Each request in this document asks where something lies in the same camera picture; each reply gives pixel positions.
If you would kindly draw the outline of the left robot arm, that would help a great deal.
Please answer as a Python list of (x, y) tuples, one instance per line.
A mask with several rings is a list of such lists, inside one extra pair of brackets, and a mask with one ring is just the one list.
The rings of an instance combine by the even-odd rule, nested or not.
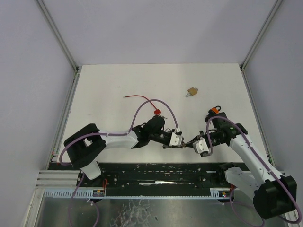
[(168, 148), (182, 147), (182, 132), (176, 129), (165, 131), (164, 125), (164, 118), (157, 115), (126, 133), (101, 132), (96, 124), (91, 123), (64, 141), (63, 152), (67, 152), (72, 167), (94, 180), (102, 174), (97, 156), (105, 149), (142, 148), (150, 141)]

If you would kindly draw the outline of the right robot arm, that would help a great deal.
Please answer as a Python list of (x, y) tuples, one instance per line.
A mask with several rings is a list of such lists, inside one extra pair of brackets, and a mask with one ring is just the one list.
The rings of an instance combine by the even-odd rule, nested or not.
[(240, 123), (232, 123), (224, 112), (209, 114), (205, 121), (215, 131), (201, 133), (184, 147), (193, 148), (201, 157), (212, 155), (213, 148), (222, 144), (230, 147), (243, 161), (251, 174), (233, 163), (221, 166), (220, 174), (227, 183), (236, 186), (253, 202), (263, 219), (270, 219), (297, 209), (297, 184), (291, 176), (283, 176), (267, 157), (262, 156)]

